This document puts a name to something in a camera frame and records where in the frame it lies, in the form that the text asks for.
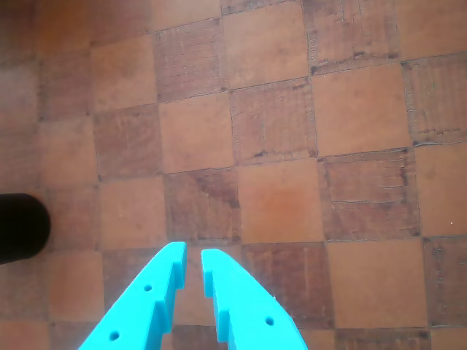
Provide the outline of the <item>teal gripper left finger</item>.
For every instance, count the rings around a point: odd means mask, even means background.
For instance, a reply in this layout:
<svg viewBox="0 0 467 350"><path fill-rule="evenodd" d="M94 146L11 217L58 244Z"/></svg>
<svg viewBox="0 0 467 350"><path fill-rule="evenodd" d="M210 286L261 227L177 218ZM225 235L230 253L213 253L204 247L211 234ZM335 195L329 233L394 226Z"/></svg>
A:
<svg viewBox="0 0 467 350"><path fill-rule="evenodd" d="M96 325L81 349L159 349L185 287L187 244L165 245Z"/></svg>

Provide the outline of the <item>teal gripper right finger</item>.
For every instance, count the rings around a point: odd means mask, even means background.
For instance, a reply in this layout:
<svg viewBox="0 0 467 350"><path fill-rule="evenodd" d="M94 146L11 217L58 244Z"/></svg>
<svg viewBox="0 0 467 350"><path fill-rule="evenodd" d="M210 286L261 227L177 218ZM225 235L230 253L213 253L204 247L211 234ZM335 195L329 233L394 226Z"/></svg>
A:
<svg viewBox="0 0 467 350"><path fill-rule="evenodd" d="M307 348L292 317L234 258L205 249L201 264L218 342L238 350Z"/></svg>

